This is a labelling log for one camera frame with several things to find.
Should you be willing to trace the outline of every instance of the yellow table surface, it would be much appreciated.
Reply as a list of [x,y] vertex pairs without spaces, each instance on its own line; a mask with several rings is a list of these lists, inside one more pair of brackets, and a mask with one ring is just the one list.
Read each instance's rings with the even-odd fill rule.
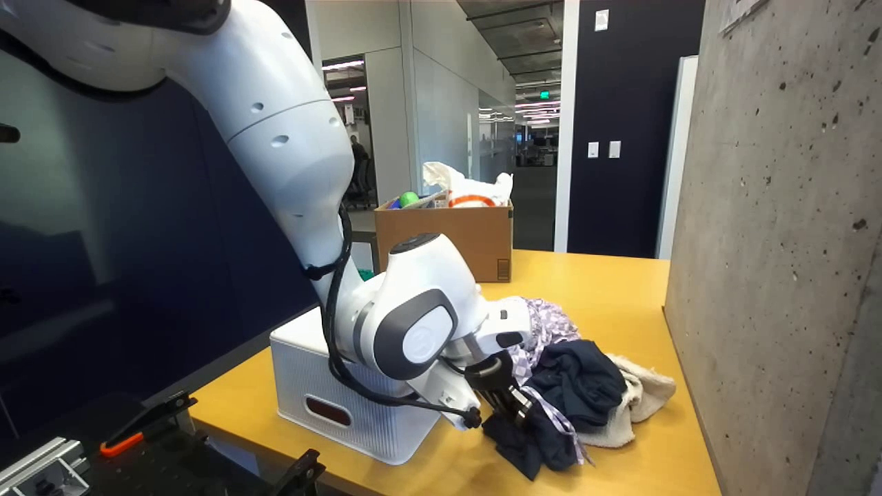
[[384,467],[277,416],[270,350],[197,392],[193,418],[206,432],[251,450],[299,458],[319,453],[333,479],[379,493],[720,493],[668,322],[663,314],[668,261],[584,255],[517,250],[511,283],[483,283],[486,299],[525,296],[566,310],[584,340],[679,383],[674,399],[638,425],[620,450],[591,446],[591,463],[522,476],[479,431],[443,418],[405,467]]

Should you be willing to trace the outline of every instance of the ceiling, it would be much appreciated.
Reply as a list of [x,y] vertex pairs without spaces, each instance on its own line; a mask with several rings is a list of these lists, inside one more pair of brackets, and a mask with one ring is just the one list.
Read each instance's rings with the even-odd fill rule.
[[563,0],[457,0],[517,81],[518,103],[561,95]]

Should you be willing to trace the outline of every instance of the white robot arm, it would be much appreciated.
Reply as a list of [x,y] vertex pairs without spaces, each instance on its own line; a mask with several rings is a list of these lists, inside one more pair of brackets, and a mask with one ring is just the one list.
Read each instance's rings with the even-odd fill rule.
[[0,0],[0,31],[92,88],[144,92],[165,77],[187,88],[306,264],[340,347],[337,376],[358,362],[455,425],[478,425],[478,395],[442,358],[486,362],[526,333],[526,310],[496,303],[511,322],[489,325],[494,307],[448,237],[405,246],[384,277],[358,279],[340,219],[348,129],[277,12],[260,0]]

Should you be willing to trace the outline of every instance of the black cable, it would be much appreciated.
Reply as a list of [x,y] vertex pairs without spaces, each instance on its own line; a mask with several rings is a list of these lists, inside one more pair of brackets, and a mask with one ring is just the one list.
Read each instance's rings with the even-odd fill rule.
[[390,395],[379,395],[373,388],[366,388],[361,381],[355,381],[355,376],[351,373],[351,366],[346,363],[340,347],[337,347],[337,299],[340,299],[340,283],[343,283],[343,274],[348,268],[348,259],[354,255],[354,224],[351,215],[346,213],[346,206],[340,209],[343,219],[343,250],[333,261],[333,277],[332,277],[332,289],[329,289],[329,303],[324,307],[324,333],[325,333],[325,345],[329,345],[329,369],[332,376],[346,383],[348,388],[354,388],[355,395],[380,402],[380,405],[412,405],[412,409],[426,409],[426,410],[439,410],[439,414],[457,414],[464,416],[466,428],[479,428],[479,410],[457,410],[457,409],[448,409],[448,405],[432,405],[432,402],[419,402],[417,395],[412,396],[390,396]]

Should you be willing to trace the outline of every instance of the black cloth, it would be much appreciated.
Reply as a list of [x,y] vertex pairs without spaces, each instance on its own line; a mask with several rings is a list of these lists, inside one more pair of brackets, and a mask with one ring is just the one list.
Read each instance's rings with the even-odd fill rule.
[[627,395],[623,373],[588,340],[547,347],[530,387],[580,432],[602,431]]
[[566,472],[580,460],[574,442],[554,431],[541,402],[532,402],[525,423],[494,414],[483,432],[526,479],[534,479],[544,463],[551,472]]

